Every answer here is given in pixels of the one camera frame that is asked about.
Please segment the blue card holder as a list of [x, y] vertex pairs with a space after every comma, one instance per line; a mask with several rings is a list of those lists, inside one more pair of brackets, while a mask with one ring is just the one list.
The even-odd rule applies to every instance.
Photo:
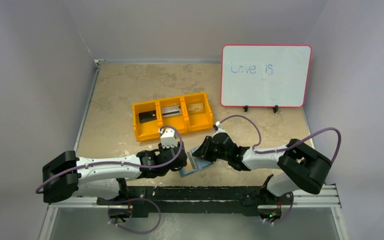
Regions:
[[191, 174], [194, 174], [196, 172], [199, 172], [211, 165], [214, 164], [214, 162], [210, 162], [210, 161], [206, 161], [206, 160], [203, 160], [203, 159], [200, 159], [198, 157], [194, 157], [192, 156], [192, 154], [198, 149], [198, 147], [195, 147], [195, 148], [192, 148], [191, 150], [189, 150], [188, 152], [186, 152], [186, 155], [187, 155], [187, 160], [186, 160], [186, 163], [187, 165], [185, 167], [183, 167], [180, 171], [179, 171], [179, 175], [180, 177], [184, 178], [186, 176], [189, 176]]

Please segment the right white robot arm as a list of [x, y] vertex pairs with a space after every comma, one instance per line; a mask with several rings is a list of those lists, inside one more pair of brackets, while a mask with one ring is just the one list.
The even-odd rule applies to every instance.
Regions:
[[280, 174], [266, 179], [260, 191], [268, 204], [295, 190], [319, 194], [332, 167], [329, 158], [296, 138], [257, 153], [249, 146], [238, 146], [225, 132], [207, 136], [192, 156], [208, 162], [224, 160], [237, 171], [280, 169]]

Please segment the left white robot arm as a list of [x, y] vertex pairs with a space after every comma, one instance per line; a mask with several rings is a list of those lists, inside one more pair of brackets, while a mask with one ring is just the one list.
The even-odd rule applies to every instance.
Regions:
[[118, 205], [126, 203], [129, 191], [123, 180], [154, 179], [177, 172], [187, 165], [184, 147], [159, 146], [116, 158], [78, 157], [68, 150], [42, 167], [42, 184], [36, 194], [48, 204], [71, 197], [100, 197]]

